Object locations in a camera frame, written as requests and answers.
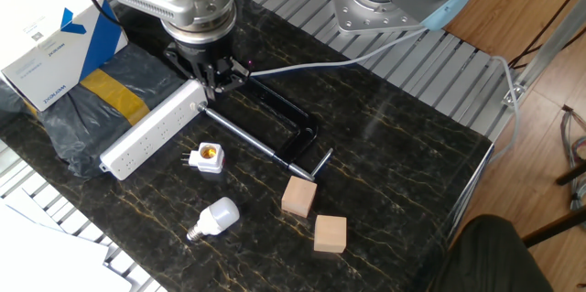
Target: wooden block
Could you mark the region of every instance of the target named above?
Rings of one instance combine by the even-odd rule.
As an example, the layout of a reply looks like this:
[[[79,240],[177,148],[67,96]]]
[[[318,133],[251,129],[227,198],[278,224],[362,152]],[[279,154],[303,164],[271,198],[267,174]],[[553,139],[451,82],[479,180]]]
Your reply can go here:
[[[307,218],[317,187],[303,178],[291,177],[281,199],[281,208]]]
[[[342,253],[346,248],[346,218],[318,215],[315,221],[313,249]]]

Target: white cable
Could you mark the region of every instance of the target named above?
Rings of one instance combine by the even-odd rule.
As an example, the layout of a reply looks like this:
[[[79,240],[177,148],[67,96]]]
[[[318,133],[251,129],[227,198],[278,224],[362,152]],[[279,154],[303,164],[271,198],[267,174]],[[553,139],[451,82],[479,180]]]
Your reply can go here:
[[[503,150],[499,151],[498,154],[494,155],[491,158],[491,161],[488,162],[489,164],[494,162],[500,156],[504,155],[505,152],[507,152],[515,144],[516,136],[519,133],[519,125],[521,125],[521,111],[519,110],[519,102],[516,99],[515,85],[513,85],[513,77],[511,77],[511,71],[509,70],[509,64],[506,62],[506,59],[503,57],[493,57],[493,59],[500,60],[501,62],[503,62],[503,66],[505,67],[506,81],[509,83],[509,90],[511,92],[511,99],[513,99],[513,108],[515,108],[515,130],[513,131],[513,136],[511,137],[511,141],[509,142],[509,144],[506,145],[506,147],[503,148]]]
[[[377,49],[369,54],[366,54],[360,58],[356,58],[356,59],[349,59],[346,61],[341,61],[341,62],[321,62],[321,63],[305,63],[305,64],[299,64],[299,65],[294,65],[294,66],[289,66],[289,67],[284,67],[284,68],[278,68],[278,69],[272,69],[272,70],[265,70],[265,71],[258,71],[258,72],[253,72],[250,74],[251,77],[258,77],[258,76],[265,76],[268,74],[273,74],[273,73],[279,73],[279,72],[285,72],[285,71],[291,71],[291,70],[296,70],[296,69],[311,69],[311,68],[325,68],[325,67],[341,67],[341,66],[346,66],[346,65],[351,65],[357,62],[360,62],[361,60],[365,60],[365,59],[369,59],[372,56],[382,52],[385,49],[390,48],[391,46],[403,41],[403,40],[407,40],[409,38],[413,38],[421,33],[423,33],[424,31],[426,31],[426,28],[421,28],[407,36],[404,36],[402,38],[396,39],[394,41],[391,41],[390,43],[382,46],[380,49]],[[507,152],[511,146],[513,146],[513,144],[516,141],[516,137],[517,134],[519,132],[519,124],[520,124],[520,119],[521,119],[521,112],[519,110],[519,103],[516,99],[516,95],[515,95],[515,86],[513,85],[513,77],[511,76],[511,71],[509,70],[509,65],[506,62],[506,59],[503,57],[493,57],[493,59],[498,59],[501,62],[503,62],[503,66],[505,67],[505,75],[506,75],[506,81],[509,83],[509,90],[511,91],[511,98],[513,99],[513,107],[515,108],[515,131],[513,132],[513,137],[511,137],[511,142],[501,151],[499,151],[498,154],[494,155],[489,163],[494,162],[498,157],[502,156],[505,152]]]
[[[425,30],[427,30],[425,27],[417,30],[409,35],[406,35],[402,38],[399,38],[397,40],[391,41],[390,43],[382,46],[380,49],[377,49],[375,51],[373,51],[372,53],[366,54],[360,58],[356,58],[356,59],[349,59],[346,61],[341,61],[341,62],[322,62],[322,63],[305,63],[305,64],[299,64],[299,65],[295,65],[295,66],[289,66],[289,67],[284,67],[284,68],[278,68],[278,69],[272,69],[272,70],[265,70],[265,71],[259,71],[259,72],[253,72],[250,74],[251,77],[258,77],[258,76],[264,76],[267,74],[272,74],[272,73],[279,73],[279,72],[285,72],[285,71],[291,71],[291,70],[296,70],[296,69],[310,69],[310,68],[323,68],[323,67],[341,67],[341,66],[346,66],[346,65],[350,65],[350,64],[354,64],[357,62],[360,62],[361,60],[365,60],[368,59],[380,52],[382,52],[385,49],[390,48],[391,46],[403,41],[403,40],[407,40],[409,38],[413,38],[414,36],[419,35],[420,33],[424,32]]]

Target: light bulb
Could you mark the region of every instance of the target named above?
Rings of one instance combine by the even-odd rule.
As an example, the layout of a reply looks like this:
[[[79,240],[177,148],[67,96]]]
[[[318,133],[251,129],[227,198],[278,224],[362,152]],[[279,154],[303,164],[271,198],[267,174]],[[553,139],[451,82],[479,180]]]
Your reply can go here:
[[[203,235],[217,235],[240,219],[236,204],[227,197],[222,197],[203,210],[198,223],[187,232],[190,242],[199,240]]]

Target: marble surface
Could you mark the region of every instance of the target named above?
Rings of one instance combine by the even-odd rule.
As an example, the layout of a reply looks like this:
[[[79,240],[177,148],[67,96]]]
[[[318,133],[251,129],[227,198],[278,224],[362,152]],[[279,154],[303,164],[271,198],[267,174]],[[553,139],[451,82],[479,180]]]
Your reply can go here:
[[[251,70],[344,59],[250,0],[237,4],[235,56]],[[127,20],[152,26],[129,36],[160,54],[168,39],[157,21]],[[5,119],[0,138],[169,291],[425,291],[450,242],[452,209],[491,143],[358,66],[263,81],[319,120],[301,167],[311,171],[334,149],[308,219],[280,210],[289,172],[204,115],[122,182],[73,177],[30,116]],[[289,133],[239,92],[212,107],[270,146]],[[225,149],[221,175],[181,165],[199,142]],[[199,213],[223,196],[241,220],[187,243]],[[348,218],[343,254],[312,251],[317,214]]]

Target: power outlet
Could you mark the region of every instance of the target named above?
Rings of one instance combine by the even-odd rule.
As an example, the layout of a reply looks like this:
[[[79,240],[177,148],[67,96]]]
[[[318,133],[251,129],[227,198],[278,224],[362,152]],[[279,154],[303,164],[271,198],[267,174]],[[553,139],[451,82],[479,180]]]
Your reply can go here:
[[[119,180],[128,178],[198,115],[198,104],[205,101],[201,84],[186,81],[100,155],[100,168],[112,172]]]

